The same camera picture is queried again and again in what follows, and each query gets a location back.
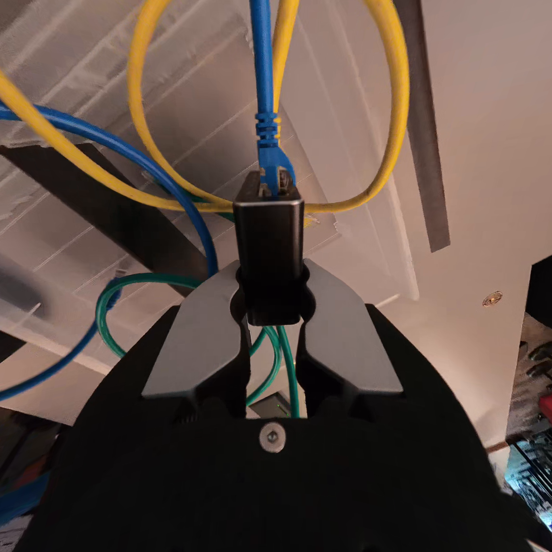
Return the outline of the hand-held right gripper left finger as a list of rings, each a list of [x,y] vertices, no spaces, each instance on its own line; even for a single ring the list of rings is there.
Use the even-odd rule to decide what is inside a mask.
[[[182,303],[142,397],[183,398],[199,410],[220,401],[233,418],[246,417],[251,337],[234,260]]]

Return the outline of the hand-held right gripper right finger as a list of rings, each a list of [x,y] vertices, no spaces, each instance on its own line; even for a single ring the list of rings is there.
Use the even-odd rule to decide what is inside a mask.
[[[296,375],[307,417],[327,399],[350,415],[368,400],[394,401],[403,386],[362,298],[311,259],[304,260]]]

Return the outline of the black network switch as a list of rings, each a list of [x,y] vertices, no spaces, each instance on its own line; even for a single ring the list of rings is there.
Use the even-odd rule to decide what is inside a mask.
[[[288,326],[300,321],[304,200],[292,175],[279,170],[275,195],[250,172],[232,203],[248,323]]]

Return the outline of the grey device with green light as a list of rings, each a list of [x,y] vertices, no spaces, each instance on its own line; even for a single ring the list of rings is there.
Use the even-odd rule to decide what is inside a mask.
[[[254,402],[249,407],[259,418],[292,418],[289,400],[282,392],[275,392]]]

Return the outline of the dark ceiling strip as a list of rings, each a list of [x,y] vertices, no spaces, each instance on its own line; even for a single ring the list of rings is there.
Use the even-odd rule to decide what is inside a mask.
[[[409,142],[430,251],[451,244],[421,1],[394,1],[409,59]]]

